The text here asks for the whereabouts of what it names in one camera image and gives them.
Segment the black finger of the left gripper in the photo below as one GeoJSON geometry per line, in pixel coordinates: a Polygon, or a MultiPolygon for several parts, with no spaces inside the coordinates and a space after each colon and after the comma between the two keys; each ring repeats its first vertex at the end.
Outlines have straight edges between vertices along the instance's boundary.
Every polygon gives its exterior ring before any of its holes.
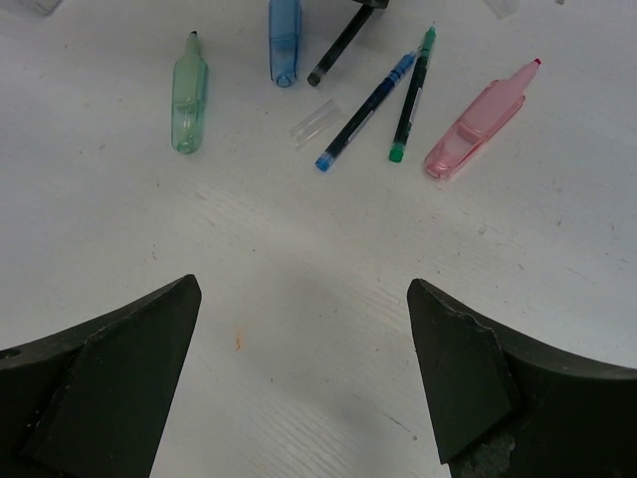
{"type": "Polygon", "coordinates": [[[353,0],[356,3],[366,5],[373,9],[384,10],[389,4],[389,0],[353,0]]]}

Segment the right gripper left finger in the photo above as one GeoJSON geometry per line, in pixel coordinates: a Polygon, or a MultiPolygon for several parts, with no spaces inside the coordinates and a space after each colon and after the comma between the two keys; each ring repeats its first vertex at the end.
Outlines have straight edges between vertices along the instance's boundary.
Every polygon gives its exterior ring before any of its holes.
{"type": "Polygon", "coordinates": [[[4,477],[150,475],[202,293],[186,275],[1,353],[4,477]]]}

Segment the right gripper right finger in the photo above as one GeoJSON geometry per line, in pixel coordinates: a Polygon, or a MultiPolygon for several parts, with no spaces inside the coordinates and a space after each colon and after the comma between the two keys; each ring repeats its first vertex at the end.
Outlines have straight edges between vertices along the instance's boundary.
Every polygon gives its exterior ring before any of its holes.
{"type": "Polygon", "coordinates": [[[632,477],[636,372],[517,332],[414,280],[412,337],[455,477],[632,477]]]}

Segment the black pen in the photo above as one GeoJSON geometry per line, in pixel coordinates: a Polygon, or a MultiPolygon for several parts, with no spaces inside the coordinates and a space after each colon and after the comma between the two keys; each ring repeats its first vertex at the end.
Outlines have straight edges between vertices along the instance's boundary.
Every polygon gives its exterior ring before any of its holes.
{"type": "Polygon", "coordinates": [[[332,68],[334,63],[358,34],[373,12],[374,8],[372,6],[363,4],[352,17],[308,75],[307,81],[313,88],[317,87],[321,83],[325,74],[332,68]]]}

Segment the pink transparent highlighter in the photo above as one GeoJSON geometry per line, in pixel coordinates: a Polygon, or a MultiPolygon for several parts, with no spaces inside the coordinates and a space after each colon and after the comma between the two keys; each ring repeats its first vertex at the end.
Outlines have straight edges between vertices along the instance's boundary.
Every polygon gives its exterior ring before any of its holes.
{"type": "Polygon", "coordinates": [[[526,88],[540,65],[536,58],[510,78],[489,83],[427,154],[425,173],[434,179],[449,179],[467,164],[522,108],[526,88]]]}

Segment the green transparent highlighter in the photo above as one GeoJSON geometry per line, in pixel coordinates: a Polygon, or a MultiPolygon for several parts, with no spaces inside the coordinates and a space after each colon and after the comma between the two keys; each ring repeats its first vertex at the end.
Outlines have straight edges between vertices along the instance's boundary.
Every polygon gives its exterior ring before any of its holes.
{"type": "Polygon", "coordinates": [[[171,145],[181,154],[194,153],[202,143],[208,73],[198,32],[192,31],[172,78],[171,145]]]}

